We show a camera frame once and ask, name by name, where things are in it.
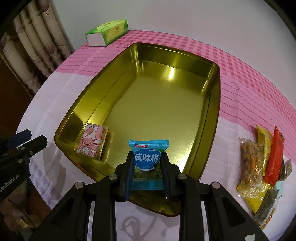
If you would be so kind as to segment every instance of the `snack package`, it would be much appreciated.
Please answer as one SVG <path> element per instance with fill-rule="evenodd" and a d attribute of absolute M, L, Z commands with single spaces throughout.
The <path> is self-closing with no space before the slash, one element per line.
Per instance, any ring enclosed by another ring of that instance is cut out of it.
<path fill-rule="evenodd" d="M 272 144 L 272 133 L 268 130 L 257 126 L 258 130 L 258 146 L 260 148 L 260 151 L 262 152 L 262 172 L 263 176 L 265 176 L 265 171 L 267 168 L 267 164 L 270 157 L 270 151 L 271 151 L 271 144 Z"/>
<path fill-rule="evenodd" d="M 284 194 L 284 182 L 283 181 L 277 181 L 274 185 L 275 190 L 279 190 L 278 198 L 282 197 Z"/>
<path fill-rule="evenodd" d="M 253 210 L 254 213 L 257 213 L 267 191 L 270 190 L 271 188 L 272 186 L 269 183 L 263 181 L 261 187 L 257 188 L 256 190 L 253 189 L 252 190 L 253 192 L 250 192 L 250 197 L 244 197 L 244 200 L 249 205 L 249 207 Z"/>
<path fill-rule="evenodd" d="M 266 227 L 266 225 L 269 223 L 269 221 L 271 220 L 271 218 L 272 218 L 272 216 L 273 216 L 273 214 L 274 214 L 274 212 L 276 211 L 276 205 L 274 206 L 274 208 L 272 209 L 272 211 L 271 211 L 271 213 L 270 213 L 270 215 L 268 216 L 268 218 L 266 219 L 266 221 L 265 221 L 265 223 L 259 223 L 259 222 L 257 222 L 257 225 L 258 225 L 258 227 L 260 228 L 260 229 L 264 229 L 265 227 Z"/>
<path fill-rule="evenodd" d="M 169 140 L 130 140 L 128 144 L 135 154 L 132 190 L 163 190 L 159 160 Z"/>
<path fill-rule="evenodd" d="M 287 177 L 291 174 L 292 172 L 292 162 L 291 159 L 286 161 L 286 163 L 282 163 L 281 165 L 281 171 L 279 174 L 279 180 L 280 181 L 285 181 Z"/>
<path fill-rule="evenodd" d="M 254 141 L 241 139 L 242 177 L 237 186 L 241 197 L 256 197 L 256 188 L 262 185 L 262 154 Z"/>
<path fill-rule="evenodd" d="M 271 189 L 268 190 L 261 206 L 254 216 L 256 224 L 261 228 L 265 228 L 273 213 L 275 212 L 279 190 Z"/>
<path fill-rule="evenodd" d="M 100 159 L 107 132 L 107 126 L 87 123 L 76 152 Z"/>
<path fill-rule="evenodd" d="M 284 152 L 284 140 L 285 138 L 277 128 L 274 127 L 274 139 L 271 145 L 271 153 L 269 163 L 266 169 L 264 180 L 270 183 L 272 186 L 279 179 L 279 173 L 281 171 L 281 161 Z"/>

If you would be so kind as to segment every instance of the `tray rim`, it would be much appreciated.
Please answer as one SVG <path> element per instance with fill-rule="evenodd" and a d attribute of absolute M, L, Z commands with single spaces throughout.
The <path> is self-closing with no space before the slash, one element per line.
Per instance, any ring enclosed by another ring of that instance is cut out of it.
<path fill-rule="evenodd" d="M 62 146 L 64 146 L 65 148 L 69 149 L 68 146 L 66 146 L 64 143 L 61 143 L 59 142 L 58 138 L 59 138 L 59 134 L 60 134 L 60 131 L 64 128 L 65 124 L 67 123 L 69 117 L 71 116 L 71 114 L 73 113 L 73 111 L 75 110 L 77 104 L 80 102 L 80 100 L 84 97 L 85 93 L 92 87 L 92 85 L 94 84 L 94 82 L 109 68 L 110 65 L 112 65 L 112 63 L 116 60 L 116 58 L 118 56 L 120 56 L 121 54 L 123 54 L 125 51 L 128 51 L 132 46 L 137 46 L 137 45 L 147 45 L 147 46 L 151 46 L 151 47 L 156 47 L 156 48 L 162 48 L 162 49 L 166 49 L 166 50 L 170 50 L 170 51 L 173 51 L 173 52 L 177 52 L 177 53 L 180 53 L 180 54 L 184 54 L 184 55 L 187 55 L 187 56 L 190 56 L 190 57 L 194 57 L 194 58 L 198 58 L 200 61 L 203 61 L 203 62 L 206 62 L 206 63 L 209 63 L 213 66 L 215 66 L 215 75 L 216 77 L 215 78 L 218 78 L 218 80 L 216 81 L 216 85 L 217 85 L 217 91 L 218 91 L 218 95 L 217 96 L 213 96 L 213 94 L 217 94 L 217 93 L 212 93 L 213 90 L 211 89 L 211 94 L 209 96 L 209 103 L 208 103 L 208 107 L 207 107 L 207 111 L 206 111 L 206 114 L 205 114 L 205 120 L 203 121 L 203 127 L 202 127 L 202 131 L 201 131 L 201 136 L 200 136 L 200 140 L 199 140 L 199 145 L 197 147 L 197 151 L 196 151 L 196 154 L 195 154 L 195 158 L 194 158 L 194 161 L 196 159 L 196 156 L 198 155 L 198 150 L 200 150 L 200 144 L 202 143 L 202 141 L 204 139 L 206 139 L 207 137 L 205 136 L 205 133 L 204 133 L 204 130 L 205 128 L 207 129 L 212 129 L 212 138 L 210 140 L 210 142 L 208 143 L 207 145 L 207 149 L 208 149 L 208 152 L 207 152 L 207 155 L 205 156 L 205 162 L 204 164 L 202 165 L 202 168 L 201 168 L 201 171 L 200 171 L 200 176 L 199 176 L 199 179 L 201 178 L 202 176 L 202 173 L 204 171 L 204 168 L 207 164 L 207 161 L 208 161 L 208 157 L 210 155 L 210 151 L 211 151 L 211 148 L 212 148 L 212 145 L 213 145 L 213 141 L 214 141 L 214 138 L 215 138 L 215 133 L 216 133 L 216 128 L 217 128 L 217 124 L 218 124 L 218 118 L 219 118 L 219 109 L 220 109 L 220 98 L 221 98 L 221 81 L 220 81 L 220 67 L 218 64 L 216 64 L 215 62 L 211 61 L 211 60 L 208 60 L 204 57 L 201 57 L 199 55 L 196 55 L 196 54 L 193 54 L 193 53 L 190 53 L 190 52 L 187 52 L 185 50 L 181 50 L 181 49 L 178 49 L 178 48 L 173 48 L 173 47 L 168 47 L 168 46 L 164 46 L 164 45 L 156 45 L 156 44 L 150 44 L 150 43 L 144 43 L 144 42 L 136 42 L 136 43 L 132 43 L 130 44 L 128 47 L 126 47 L 122 52 L 120 52 L 115 58 L 113 58 L 105 67 L 103 67 L 103 69 L 101 69 L 98 74 L 96 76 L 93 77 L 93 79 L 87 84 L 87 86 L 83 89 L 83 91 L 79 94 L 79 96 L 76 98 L 76 100 L 73 102 L 73 104 L 71 105 L 70 109 L 67 111 L 67 113 L 65 114 L 63 120 L 61 121 L 59 127 L 57 128 L 56 132 L 55 132 L 55 135 L 54 135 L 54 141 L 55 141 L 55 144 L 57 145 L 57 147 L 64 153 L 64 151 L 60 148 Z M 215 102 L 218 103 L 216 106 L 214 105 L 213 102 L 213 99 L 215 99 Z M 211 109 L 212 110 L 212 115 L 211 115 L 211 119 L 213 120 L 212 121 L 212 124 L 210 124 L 210 126 L 207 126 L 205 127 L 205 124 L 207 123 L 207 119 L 210 118 L 209 116 L 209 109 L 210 109 L 210 103 L 211 103 Z M 95 175 L 91 174 L 89 171 L 86 171 L 85 168 L 83 168 L 81 166 L 81 163 L 78 163 L 74 160 L 72 160 L 69 155 L 66 155 L 65 156 L 76 166 L 78 167 L 84 174 L 86 174 L 88 177 L 90 177 L 91 179 L 93 179 L 94 181 L 99 181 L 101 180 L 103 177 L 105 177 L 105 175 L 103 173 L 101 173 L 99 170 L 97 170 L 96 168 L 94 168 L 92 165 L 88 164 L 87 162 L 84 161 L 84 165 L 87 165 L 89 167 L 91 167 L 91 169 L 93 169 L 93 171 L 96 173 Z M 183 173 L 186 173 L 188 175 L 190 175 L 191 173 L 191 170 L 192 170 L 192 167 L 193 167 L 193 163 L 191 164 L 189 170 L 186 170 L 186 171 L 183 171 Z M 162 215 L 165 215 L 165 216 L 176 216 L 176 215 L 166 215 L 164 213 L 161 213 Z"/>

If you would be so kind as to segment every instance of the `table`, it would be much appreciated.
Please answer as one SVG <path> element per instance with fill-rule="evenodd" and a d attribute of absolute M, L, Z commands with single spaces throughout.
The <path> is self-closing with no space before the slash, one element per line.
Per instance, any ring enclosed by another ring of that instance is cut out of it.
<path fill-rule="evenodd" d="M 255 124 L 273 132 L 278 125 L 285 136 L 284 158 L 296 162 L 296 111 L 283 94 L 258 71 L 236 57 L 209 44 L 186 37 L 152 32 L 129 31 L 108 47 L 84 44 L 43 84 L 30 103 L 17 131 L 29 129 L 32 138 L 45 135 L 48 145 L 31 158 L 31 180 L 53 208 L 76 182 L 93 180 L 83 174 L 54 143 L 54 133 L 80 92 L 114 57 L 134 42 L 166 45 L 200 55 L 216 62 L 221 74 L 221 104 L 212 150 L 201 182 L 220 182 L 236 196 L 240 174 L 239 137 L 254 139 Z M 285 181 L 284 195 L 264 232 L 277 240 L 296 213 L 296 174 Z M 178 240 L 179 218 L 168 218 L 132 203 L 116 203 L 119 240 Z"/>

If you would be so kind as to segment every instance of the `gold metal tray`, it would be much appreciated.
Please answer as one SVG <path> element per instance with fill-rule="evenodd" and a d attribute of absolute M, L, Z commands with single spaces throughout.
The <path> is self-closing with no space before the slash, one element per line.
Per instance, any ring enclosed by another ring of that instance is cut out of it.
<path fill-rule="evenodd" d="M 54 139 L 98 181 L 125 162 L 130 139 L 169 139 L 170 162 L 198 180 L 211 150 L 219 105 L 217 64 L 186 51 L 135 43 L 82 91 Z M 109 127 L 100 160 L 75 151 L 88 122 Z M 132 191 L 130 201 L 167 216 L 180 213 L 180 203 L 166 202 L 163 191 Z"/>

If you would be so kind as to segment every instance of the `white wall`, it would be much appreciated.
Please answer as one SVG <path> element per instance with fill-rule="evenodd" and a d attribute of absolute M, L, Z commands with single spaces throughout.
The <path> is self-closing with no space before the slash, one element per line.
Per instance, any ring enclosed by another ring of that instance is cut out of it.
<path fill-rule="evenodd" d="M 102 23 L 178 34 L 216 46 L 267 77 L 296 107 L 296 41 L 263 0 L 53 0 L 73 47 Z"/>

